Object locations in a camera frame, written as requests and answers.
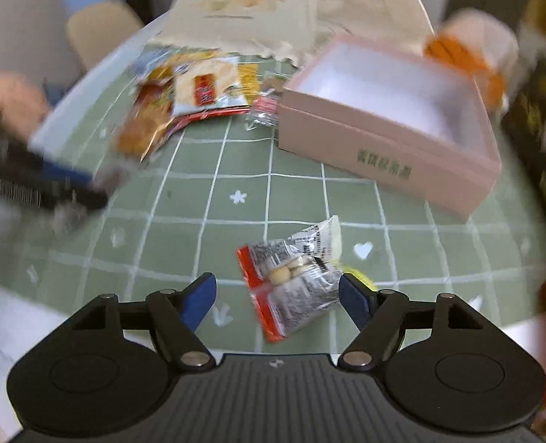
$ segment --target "snack bag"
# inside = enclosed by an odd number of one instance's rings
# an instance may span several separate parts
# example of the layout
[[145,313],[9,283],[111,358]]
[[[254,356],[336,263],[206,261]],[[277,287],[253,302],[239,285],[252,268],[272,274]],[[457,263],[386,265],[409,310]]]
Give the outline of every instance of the snack bag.
[[172,120],[173,79],[164,81],[163,76],[139,88],[134,106],[114,140],[118,153],[142,161],[156,151]]
[[158,81],[160,75],[173,78],[176,72],[192,61],[227,56],[219,50],[189,50],[187,48],[154,48],[145,49],[130,65],[129,70],[136,75],[138,84],[148,80]]
[[239,57],[194,61],[177,71],[174,116],[238,108],[248,111],[238,72]]
[[339,217],[283,240],[240,248],[236,255],[268,341],[281,341],[339,304],[343,272]]
[[[244,101],[246,103],[251,102],[258,95],[258,78],[256,75],[257,69],[258,69],[258,65],[254,63],[239,63],[237,66],[237,71],[239,75],[239,85],[242,91],[242,95],[244,97]],[[203,92],[204,93],[203,98],[206,99],[204,100],[204,103],[206,104],[206,106],[215,104],[216,106],[219,106],[219,108],[204,109],[201,111],[197,111],[195,113],[184,114],[182,116],[175,117],[172,120],[172,122],[169,124],[168,132],[166,132],[165,136],[162,138],[164,141],[168,140],[177,131],[181,131],[188,124],[193,123],[194,121],[202,121],[202,120],[205,120],[206,118],[216,117],[216,116],[218,117],[233,116],[237,114],[246,113],[248,111],[249,109],[248,105],[234,106],[235,102],[238,102],[238,99],[234,100],[234,99],[224,98],[224,99],[221,99],[221,101],[216,104],[215,100],[217,98],[218,93],[217,92],[212,93],[212,85],[213,85],[213,89],[215,90],[215,80],[207,75],[195,75],[193,80],[193,85],[195,85],[195,94],[193,95],[193,98],[194,99],[197,98],[197,92],[200,92],[200,93]],[[195,80],[195,78],[197,78],[198,76],[206,76],[206,78]]]
[[287,77],[278,73],[266,73],[259,95],[246,115],[246,129],[252,130],[258,125],[277,126],[279,124],[279,102]]

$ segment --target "food packaging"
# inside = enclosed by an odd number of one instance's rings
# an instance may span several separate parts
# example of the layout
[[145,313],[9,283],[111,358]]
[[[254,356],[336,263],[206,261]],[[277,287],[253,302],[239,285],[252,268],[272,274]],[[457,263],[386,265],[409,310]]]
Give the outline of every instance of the food packaging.
[[263,332],[281,341],[339,303],[339,217],[289,238],[240,248],[237,257]]
[[502,163],[475,83],[422,56],[336,38],[294,75],[279,148],[393,186],[467,217]]
[[287,77],[278,73],[266,73],[258,96],[246,115],[246,129],[259,125],[277,126],[279,124],[279,102]]
[[316,0],[176,0],[159,44],[241,55],[276,55],[299,64],[315,41]]
[[177,131],[209,117],[246,113],[245,93],[255,93],[255,65],[216,51],[157,49],[140,55],[138,97],[114,137],[114,149],[144,161]]

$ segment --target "green tablecloth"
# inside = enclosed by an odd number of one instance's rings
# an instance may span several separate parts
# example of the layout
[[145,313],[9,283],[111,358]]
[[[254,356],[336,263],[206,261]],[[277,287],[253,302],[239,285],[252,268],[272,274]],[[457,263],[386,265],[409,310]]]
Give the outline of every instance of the green tablecloth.
[[[288,64],[259,63],[259,74],[293,72]],[[129,111],[133,87],[124,74],[103,92],[66,143],[63,158],[90,171],[115,158],[107,152],[111,130]],[[502,175],[465,222],[389,187],[281,151],[270,129],[246,131],[242,117],[195,123],[78,233],[51,240],[41,236],[38,219],[25,223],[11,250],[0,251],[0,283],[72,313],[99,293],[144,299],[212,272],[218,299],[197,331],[209,348],[339,353],[357,333],[342,308],[282,343],[263,341],[235,257],[246,243],[288,236],[337,214],[343,262],[380,288],[421,300],[455,292],[495,324],[510,325],[537,311],[535,292],[546,275],[546,224],[501,138],[500,147]],[[426,335],[409,333],[407,343]]]

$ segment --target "white packet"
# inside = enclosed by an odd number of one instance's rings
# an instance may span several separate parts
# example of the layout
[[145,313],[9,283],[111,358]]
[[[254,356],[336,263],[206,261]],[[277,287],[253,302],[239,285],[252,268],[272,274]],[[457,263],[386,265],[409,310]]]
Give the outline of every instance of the white packet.
[[335,215],[284,240],[250,244],[248,249],[261,279],[304,255],[320,258],[323,263],[339,260],[343,252],[339,217]]
[[276,286],[267,303],[279,333],[286,337],[337,306],[342,274],[332,263],[313,264],[299,277]]

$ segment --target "snack packet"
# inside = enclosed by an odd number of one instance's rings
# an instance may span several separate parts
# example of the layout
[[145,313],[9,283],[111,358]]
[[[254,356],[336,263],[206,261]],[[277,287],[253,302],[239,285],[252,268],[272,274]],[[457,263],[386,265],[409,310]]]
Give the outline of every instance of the snack packet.
[[248,111],[256,94],[256,65],[216,50],[156,49],[142,53],[131,69],[139,94],[114,149],[143,161],[194,121]]
[[339,303],[343,272],[339,217],[283,240],[240,248],[236,255],[263,332],[277,342]]
[[238,108],[248,111],[238,72],[238,56],[194,61],[177,69],[174,116]]
[[172,121],[173,79],[147,82],[139,88],[132,110],[116,135],[114,148],[118,153],[142,161],[156,151],[159,141]]
[[259,92],[246,115],[246,129],[259,125],[277,126],[279,124],[279,102],[283,87],[288,78],[278,73],[266,73]]
[[[245,101],[251,102],[254,100],[258,94],[258,78],[256,75],[258,65],[254,63],[239,63],[238,64],[238,74],[240,76],[240,86],[242,88],[242,94]],[[222,116],[233,116],[237,114],[246,113],[248,111],[248,106],[230,106],[222,107],[219,109],[205,109],[195,113],[185,114],[182,116],[175,117],[169,124],[168,131],[165,132],[165,135],[162,137],[162,143],[158,144],[158,148],[168,140],[172,135],[177,131],[181,131],[188,124],[193,123],[194,121],[202,121],[210,117],[222,117]]]

